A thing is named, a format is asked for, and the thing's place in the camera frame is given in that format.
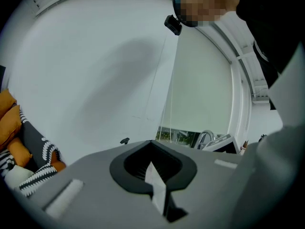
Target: white pillow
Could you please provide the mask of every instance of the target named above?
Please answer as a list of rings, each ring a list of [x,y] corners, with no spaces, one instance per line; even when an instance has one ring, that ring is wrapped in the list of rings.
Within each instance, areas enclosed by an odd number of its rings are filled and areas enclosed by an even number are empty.
[[[33,174],[34,172],[30,170],[20,166],[14,166],[14,168],[6,174],[4,181],[9,188],[14,189],[15,187],[18,187],[21,182],[25,181]]]

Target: chrome faucet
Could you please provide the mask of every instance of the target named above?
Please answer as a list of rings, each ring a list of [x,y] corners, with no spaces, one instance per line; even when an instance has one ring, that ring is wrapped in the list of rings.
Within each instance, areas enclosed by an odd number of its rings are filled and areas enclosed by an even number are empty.
[[[201,133],[199,134],[199,136],[198,136],[198,138],[197,138],[197,141],[196,141],[196,144],[195,144],[195,146],[194,146],[195,149],[203,149],[203,148],[204,148],[204,146],[203,146],[201,143],[202,143],[202,141],[204,140],[204,137],[205,137],[207,134],[210,136],[211,141],[214,141],[214,140],[215,140],[214,133],[211,132],[210,130],[205,130],[205,131],[203,131],[203,132],[201,132]]]

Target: white wall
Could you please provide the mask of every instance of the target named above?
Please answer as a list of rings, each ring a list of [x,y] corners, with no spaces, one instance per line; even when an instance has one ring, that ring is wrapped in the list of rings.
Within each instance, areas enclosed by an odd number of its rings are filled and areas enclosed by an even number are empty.
[[[0,65],[6,67],[1,90],[7,88],[10,73],[23,39],[35,22],[35,15],[26,1],[12,13],[0,34]]]
[[[262,134],[269,135],[282,127],[281,117],[276,110],[270,110],[269,104],[254,104],[250,118],[248,144],[256,143]]]
[[[154,139],[178,37],[170,0],[69,0],[37,19],[9,87],[29,121],[68,164]]]
[[[231,66],[221,52],[195,28],[183,27],[163,126],[227,134],[232,110]]]

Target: white ceiling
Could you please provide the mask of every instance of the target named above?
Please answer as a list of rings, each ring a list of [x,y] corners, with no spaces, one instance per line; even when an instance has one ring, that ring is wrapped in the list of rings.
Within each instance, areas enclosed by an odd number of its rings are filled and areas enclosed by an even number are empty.
[[[43,11],[56,6],[65,0],[26,0],[37,16]],[[260,67],[260,64],[253,52],[252,45],[254,38],[250,33],[246,23],[239,19],[235,12],[227,13],[220,21],[213,25],[213,28],[199,28],[203,34],[218,44],[215,37],[210,36],[214,30],[226,39],[227,43],[232,47],[234,58],[227,57],[228,60],[239,60],[244,69],[247,81],[251,86],[253,94],[253,102],[256,104],[265,104],[269,102],[268,87]]]

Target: black camera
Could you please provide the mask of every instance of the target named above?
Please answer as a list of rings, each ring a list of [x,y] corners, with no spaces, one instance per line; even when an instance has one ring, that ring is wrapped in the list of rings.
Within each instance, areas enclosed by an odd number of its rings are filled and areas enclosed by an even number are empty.
[[[168,29],[170,29],[176,36],[179,36],[181,34],[182,25],[177,19],[175,19],[173,15],[169,15],[166,17],[164,25]]]

